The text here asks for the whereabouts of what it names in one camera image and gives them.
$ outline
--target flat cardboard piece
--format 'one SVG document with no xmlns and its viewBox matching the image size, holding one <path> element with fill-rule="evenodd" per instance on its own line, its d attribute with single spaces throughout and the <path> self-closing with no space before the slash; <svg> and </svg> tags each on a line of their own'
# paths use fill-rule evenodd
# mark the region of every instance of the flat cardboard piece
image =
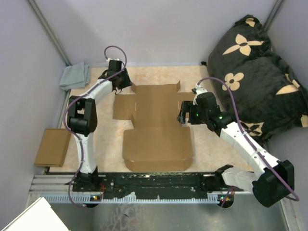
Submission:
<svg viewBox="0 0 308 231">
<path fill-rule="evenodd" d="M 113 118 L 131 120 L 125 130 L 122 156 L 131 171 L 183 171 L 193 160 L 189 127 L 177 121 L 183 100 L 192 92 L 178 92 L 180 82 L 166 85 L 132 85 L 133 95 L 117 95 Z"/>
<path fill-rule="evenodd" d="M 66 129 L 45 130 L 34 165 L 61 167 L 64 164 L 71 133 Z"/>
</svg>

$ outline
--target white wall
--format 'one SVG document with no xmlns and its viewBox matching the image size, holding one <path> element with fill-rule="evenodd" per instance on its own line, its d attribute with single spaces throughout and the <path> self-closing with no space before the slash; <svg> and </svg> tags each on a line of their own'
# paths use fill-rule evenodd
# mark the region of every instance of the white wall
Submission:
<svg viewBox="0 0 308 231">
<path fill-rule="evenodd" d="M 44 129 L 55 124 L 64 64 L 25 0 L 0 1 L 0 229 L 24 208 Z"/>
<path fill-rule="evenodd" d="M 105 62 L 104 48 L 118 45 L 130 65 L 199 64 L 236 20 L 264 23 L 275 2 L 37 0 L 73 64 Z"/>
<path fill-rule="evenodd" d="M 290 64 L 299 81 L 308 88 L 308 1 L 286 0 L 269 30 L 277 53 Z M 295 166 L 295 191 L 298 205 L 308 228 L 308 128 L 298 128 L 277 135 L 270 141 L 272 153 Z"/>
</svg>

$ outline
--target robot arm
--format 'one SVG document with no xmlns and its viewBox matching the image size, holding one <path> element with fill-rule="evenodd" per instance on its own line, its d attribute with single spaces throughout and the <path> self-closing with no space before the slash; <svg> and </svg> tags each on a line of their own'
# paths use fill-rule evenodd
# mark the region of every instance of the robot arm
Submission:
<svg viewBox="0 0 308 231">
<path fill-rule="evenodd" d="M 86 95 L 82 99 L 73 104 L 67 114 L 67 125 L 70 129 L 78 134 L 82 141 L 84 152 L 83 165 L 80 169 L 81 174 L 93 174 L 97 171 L 97 165 L 94 158 L 93 150 L 93 133 L 97 127 L 96 105 L 109 93 L 114 90 L 121 90 L 125 87 L 131 86 L 131 82 L 125 69 L 118 76 L 111 79 L 111 81 L 103 81 L 103 78 L 119 72 L 122 68 L 120 60 L 109 60 L 108 70 L 103 72 L 97 82 L 81 95 Z M 69 104 L 79 96 L 71 96 Z M 74 136 L 77 143 L 78 159 L 81 162 L 81 147 L 79 145 L 78 137 Z"/>
<path fill-rule="evenodd" d="M 292 189 L 294 189 L 293 165 L 288 160 L 281 162 L 257 144 L 246 132 L 241 133 L 239 125 L 234 122 L 231 114 L 220 111 L 213 93 L 207 92 L 198 85 L 193 92 L 196 94 L 194 101 L 182 102 L 178 121 L 184 124 L 186 113 L 189 113 L 188 123 L 207 124 L 211 131 L 231 144 L 253 169 L 253 172 L 247 172 L 230 165 L 220 168 L 217 172 L 221 174 L 220 178 L 225 186 L 236 186 L 253 193 L 265 207 L 270 207 L 287 196 L 290 192 L 268 169 L 257 153 L 260 152 L 263 155 L 269 165 Z M 256 151 L 246 138 L 254 144 Z"/>
</svg>

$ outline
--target beige mat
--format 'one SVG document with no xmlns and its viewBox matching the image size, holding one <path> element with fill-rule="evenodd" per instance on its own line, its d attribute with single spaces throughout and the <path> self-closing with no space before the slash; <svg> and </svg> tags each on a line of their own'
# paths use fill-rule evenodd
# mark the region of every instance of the beige mat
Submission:
<svg viewBox="0 0 308 231">
<path fill-rule="evenodd" d="M 106 68 L 92 68 L 91 82 L 85 89 L 72 90 L 71 95 L 80 95 L 92 86 Z M 207 77 L 204 66 L 152 66 L 128 67 L 131 81 L 137 85 L 176 84 L 181 81 L 179 92 L 190 91 L 195 84 Z M 211 92 L 209 80 L 203 86 Z M 133 94 L 131 89 L 123 89 L 123 94 Z M 133 129 L 130 121 L 112 119 L 115 95 L 110 93 L 97 105 L 98 126 L 94 132 L 94 152 L 99 172 L 129 171 L 122 158 L 123 132 Z M 186 171 L 215 171 L 226 164 L 251 170 L 241 156 L 224 140 L 209 131 L 206 125 L 187 125 L 191 127 L 193 163 Z M 50 172 L 72 172 L 78 168 L 78 155 L 75 139 L 72 136 L 66 159 L 62 167 L 51 167 Z"/>
</svg>

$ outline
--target towel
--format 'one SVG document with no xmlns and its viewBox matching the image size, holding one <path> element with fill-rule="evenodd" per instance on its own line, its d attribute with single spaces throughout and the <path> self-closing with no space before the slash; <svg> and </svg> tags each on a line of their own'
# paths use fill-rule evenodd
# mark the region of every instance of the towel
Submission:
<svg viewBox="0 0 308 231">
<path fill-rule="evenodd" d="M 84 88 L 86 84 L 90 83 L 90 66 L 84 62 L 68 66 L 64 69 L 60 88 L 62 90 L 70 90 L 75 88 Z"/>
</svg>

